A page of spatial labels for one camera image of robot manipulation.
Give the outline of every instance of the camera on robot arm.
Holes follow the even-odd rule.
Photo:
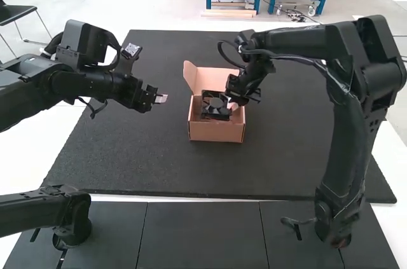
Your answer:
[[[116,51],[116,56],[111,64],[102,66],[99,63],[104,62],[108,46]],[[109,31],[69,20],[64,31],[52,39],[41,56],[50,59],[55,54],[55,61],[72,69],[53,74],[52,90],[64,95],[70,104],[74,104],[75,99],[82,101],[92,110],[90,117],[94,118],[107,106],[108,99],[140,113],[167,100],[167,96],[158,94],[153,86],[143,89],[143,81],[132,76],[133,64],[141,51],[141,46],[132,43],[123,49]],[[98,100],[101,107],[94,109],[78,94]]]

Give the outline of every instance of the black cable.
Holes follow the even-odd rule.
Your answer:
[[[270,2],[268,2],[268,1],[266,1],[266,0],[263,0],[263,1],[264,1],[265,3],[267,3],[268,5],[271,5]],[[316,21],[316,20],[310,18],[309,16],[306,16],[304,13],[302,13],[302,12],[299,11],[299,10],[288,9],[287,11],[285,11],[285,10],[282,10],[282,9],[278,8],[276,5],[274,6],[274,8],[275,8],[276,10],[282,11],[283,13],[286,13],[287,15],[289,14],[289,11],[295,11],[296,13],[299,13],[301,17],[307,18],[307,19],[309,19],[309,20],[311,20],[311,21],[314,21],[315,23],[318,23],[318,24],[322,25],[322,23],[320,23],[319,21]]]
[[[232,59],[230,59],[228,56],[226,56],[226,54],[224,53],[224,51],[222,49],[223,43],[227,43],[228,45],[231,45],[232,47],[234,47],[236,49],[236,51],[238,50],[238,46],[235,43],[228,41],[228,40],[221,40],[217,43],[217,51],[219,52],[219,54],[221,54],[222,58],[225,59],[230,64],[234,65],[235,67],[238,67],[239,69],[244,69],[245,68],[244,65],[238,64],[237,62],[234,62]]]
[[[81,103],[85,104],[91,110],[91,112],[92,112],[92,113],[90,113],[90,119],[91,120],[94,119],[96,114],[101,112],[107,106],[107,100],[106,99],[104,100],[103,105],[101,105],[101,107],[99,107],[97,109],[93,108],[92,105],[89,104],[87,101],[85,101],[82,97],[77,97],[76,99],[78,99]]]

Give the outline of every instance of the box flap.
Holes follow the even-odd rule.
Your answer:
[[[184,61],[184,79],[194,95],[200,95],[202,90],[224,92],[229,74],[238,75],[238,69],[217,67],[196,67],[190,61]]]

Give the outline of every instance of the chair leg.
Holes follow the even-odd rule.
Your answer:
[[[17,22],[14,21],[14,24],[15,24],[15,27],[17,28],[18,35],[20,35],[20,39],[21,39],[21,40],[24,40],[24,39],[23,39],[23,36],[21,36],[21,32],[20,32],[20,29],[18,28]]]
[[[15,55],[14,51],[10,48],[10,45],[8,45],[7,41],[3,38],[3,36],[0,34],[1,39],[3,39],[4,43],[6,43],[6,46],[8,49],[13,53],[14,57],[17,58],[17,55]]]
[[[37,15],[38,15],[38,18],[41,20],[41,23],[43,24],[43,26],[44,26],[44,28],[45,28],[46,32],[48,33],[49,37],[50,37],[50,38],[51,38],[51,40],[52,40],[51,33],[50,33],[50,31],[49,31],[49,30],[46,28],[46,25],[45,25],[45,23],[44,23],[43,19],[42,19],[42,18],[41,18],[41,16],[39,15],[38,11],[36,11],[36,13],[37,13]]]
[[[38,18],[40,19],[41,23],[43,24],[43,26],[44,26],[44,28],[45,28],[47,34],[48,34],[49,37],[52,39],[52,36],[51,36],[51,34],[50,34],[50,31],[46,28],[46,25],[45,25],[43,19],[41,18],[41,16],[39,15],[38,11],[36,11],[36,13],[37,13],[37,16],[38,16]],[[26,42],[26,43],[34,43],[35,45],[45,45],[45,46],[48,45],[48,43],[24,39],[24,38],[21,36],[21,32],[20,32],[20,29],[18,28],[17,22],[14,21],[14,24],[15,24],[15,27],[17,28],[18,35],[20,35],[20,38],[21,38],[22,41],[24,41],[24,42]]]

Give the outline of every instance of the white floor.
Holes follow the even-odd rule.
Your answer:
[[[278,27],[295,26],[284,17],[271,17],[262,12],[254,20],[245,22],[230,20],[207,20],[200,17],[205,0],[5,0],[10,4],[33,4],[39,7],[44,21],[53,34],[64,28],[69,18],[83,20],[113,32],[119,42],[124,40],[129,29],[185,29],[203,31],[241,31],[255,29],[263,31]],[[324,15],[319,20],[333,22],[352,20],[352,15],[383,13],[389,20],[393,33],[407,34],[404,24],[406,11],[391,0],[349,1],[350,9],[342,2],[328,0]],[[24,36],[46,41],[46,33],[33,15],[21,20]],[[2,27],[0,32],[9,41],[18,55],[37,52],[38,47],[22,43],[13,25]],[[407,55],[407,42],[398,39],[399,49]],[[12,56],[0,43],[0,60]],[[376,139],[373,155],[384,176],[397,196],[395,205],[375,205],[374,210],[394,252],[400,268],[407,268],[407,190],[404,185],[407,171],[407,149],[400,136],[407,141],[407,92],[401,94],[388,115]],[[0,135],[0,195],[36,189],[49,171],[66,139],[83,112],[83,105],[61,104],[49,111],[22,121],[16,127]],[[109,197],[94,196],[93,199]],[[142,200],[136,197],[110,197],[117,200]],[[18,235],[0,239],[0,267],[5,263]]]

